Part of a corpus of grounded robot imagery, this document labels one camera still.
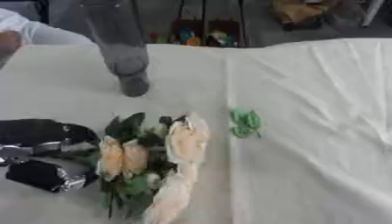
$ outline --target flower bouquet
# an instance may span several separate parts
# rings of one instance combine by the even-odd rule
[[[143,126],[144,113],[116,117],[101,140],[96,173],[105,207],[146,224],[168,224],[188,205],[209,138],[198,115]]]

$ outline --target white tablecloth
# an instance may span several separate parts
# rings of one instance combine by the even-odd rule
[[[392,40],[149,52],[152,89],[129,98],[93,46],[25,47],[0,72],[0,119],[52,118],[101,131],[115,115],[197,111],[213,141],[177,223],[392,222]],[[230,136],[232,107],[260,114],[262,139]],[[2,180],[1,223],[109,222],[98,195],[95,186],[52,195]]]

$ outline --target artificial rose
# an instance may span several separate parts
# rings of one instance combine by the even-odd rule
[[[123,150],[120,144],[111,136],[105,136],[100,144],[101,159],[98,174],[107,181],[118,176],[123,166]]]
[[[132,140],[122,145],[124,157],[122,164],[122,174],[125,177],[132,177],[132,174],[140,174],[147,168],[148,151],[137,140]]]
[[[192,187],[179,173],[170,174],[144,213],[143,224],[170,224],[186,208]]]
[[[184,122],[175,122],[166,137],[169,161],[175,164],[203,162],[208,138],[206,122],[194,113]]]

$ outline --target table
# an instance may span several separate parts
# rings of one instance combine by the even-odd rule
[[[392,40],[149,45],[149,53],[152,89],[129,98],[95,46],[27,46],[0,72],[0,118],[52,118],[100,131],[114,115],[197,111],[213,140],[176,223],[391,223]],[[261,115],[262,139],[229,134],[232,107]],[[107,223],[95,187],[51,195],[2,180],[0,217]]]

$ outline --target white sleeve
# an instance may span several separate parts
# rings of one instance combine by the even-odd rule
[[[30,40],[23,34],[23,29],[29,22],[30,21],[27,18],[22,17],[14,11],[0,9],[0,32],[20,32],[24,43],[30,42]]]
[[[16,12],[0,9],[0,32],[19,32],[24,45],[84,45],[91,44],[88,38],[47,24],[33,22]]]

